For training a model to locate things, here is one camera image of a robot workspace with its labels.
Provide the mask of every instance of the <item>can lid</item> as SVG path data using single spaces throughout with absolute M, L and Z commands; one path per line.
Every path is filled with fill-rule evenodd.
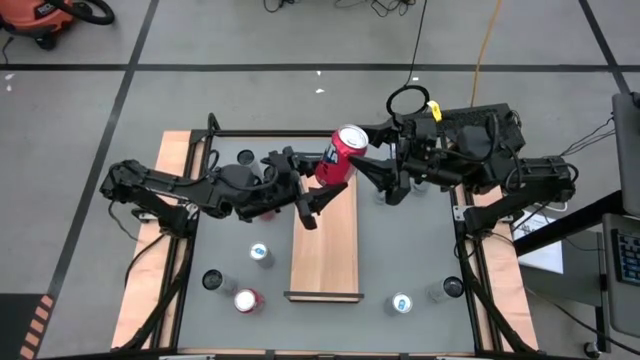
M 256 296 L 251 290 L 240 290 L 236 294 L 236 298 L 233 300 L 233 303 L 239 311 L 249 311 L 256 305 Z
M 251 251 L 249 252 L 249 255 L 254 260 L 260 260 L 260 259 L 264 259 L 264 257 L 267 256 L 268 251 L 269 250 L 263 243 L 255 243 L 251 246 Z
M 238 164 L 240 165 L 251 165 L 251 163 L 256 159 L 255 155 L 253 155 L 253 151 L 249 149 L 242 150 L 238 153 L 236 157 L 238 160 Z
M 264 175 L 264 181 L 270 181 L 271 179 L 273 179 L 273 177 L 276 174 L 276 168 L 274 168 L 273 166 L 267 166 L 266 169 L 264 169 L 264 171 L 262 172 L 262 175 Z
M 444 289 L 444 292 L 446 292 L 447 295 L 453 298 L 458 298 L 462 296 L 462 294 L 464 294 L 464 286 L 462 284 L 462 280 L 458 279 L 455 276 L 449 276 L 448 278 L 444 279 L 442 287 Z
M 397 293 L 393 296 L 393 307 L 399 312 L 406 314 L 411 310 L 413 301 L 408 295 Z
M 222 273 L 216 269 L 211 269 L 202 276 L 202 286 L 207 290 L 215 290 L 222 285 Z
M 367 133 L 355 125 L 345 125 L 338 130 L 340 140 L 352 149 L 364 149 L 369 145 Z

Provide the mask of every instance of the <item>yellow tag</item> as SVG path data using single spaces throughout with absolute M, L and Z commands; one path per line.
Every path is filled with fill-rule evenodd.
M 438 103 L 433 101 L 433 100 L 429 101 L 427 103 L 427 105 L 431 109 L 431 113 L 433 114 L 433 118 L 436 120 L 436 122 L 439 122 L 440 120 L 442 120 L 442 113 L 440 112 L 440 105 L 438 105 Z

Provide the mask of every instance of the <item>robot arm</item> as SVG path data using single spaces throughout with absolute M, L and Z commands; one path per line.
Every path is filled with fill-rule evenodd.
M 474 194 L 486 194 L 501 186 L 506 196 L 485 207 L 464 211 L 466 234 L 479 236 L 494 228 L 497 221 L 535 203 L 564 202 L 575 194 L 578 171 L 559 156 L 519 158 L 510 144 L 514 131 L 501 132 L 494 115 L 483 126 L 455 126 L 446 129 L 430 114 L 394 115 L 380 125 L 362 126 L 370 144 L 389 144 L 387 160 L 363 156 L 351 163 L 379 191 L 389 205 L 397 205 L 410 191 L 410 179 L 442 187 L 462 185 Z M 450 147 L 438 147 L 446 137 Z
M 191 180 L 125 160 L 111 166 L 100 192 L 113 201 L 135 203 L 158 218 L 163 232 L 176 237 L 189 236 L 193 231 L 189 211 L 167 204 L 158 195 L 193 203 L 217 219 L 235 211 L 246 222 L 295 203 L 305 228 L 315 229 L 313 213 L 320 213 L 347 187 L 340 184 L 304 192 L 300 176 L 313 175 L 320 155 L 294 153 L 291 147 L 284 148 L 282 153 L 270 152 L 261 161 L 268 165 L 263 179 L 258 179 L 249 168 L 235 164 L 210 168 L 199 179 Z

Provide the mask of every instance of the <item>blue logo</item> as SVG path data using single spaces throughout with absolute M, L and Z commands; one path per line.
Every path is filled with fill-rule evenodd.
M 327 150 L 324 151 L 323 161 L 329 164 L 338 163 L 338 152 L 336 151 L 336 147 L 333 143 L 329 144 Z

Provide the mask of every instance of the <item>red soda can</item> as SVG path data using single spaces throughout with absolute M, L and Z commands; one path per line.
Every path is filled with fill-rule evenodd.
M 337 185 L 349 181 L 356 168 L 349 156 L 367 153 L 369 137 L 355 125 L 344 125 L 331 136 L 331 143 L 324 151 L 322 161 L 316 168 L 316 179 L 322 186 Z
M 243 314 L 255 314 L 262 310 L 264 297 L 253 289 L 242 289 L 233 300 L 236 310 Z

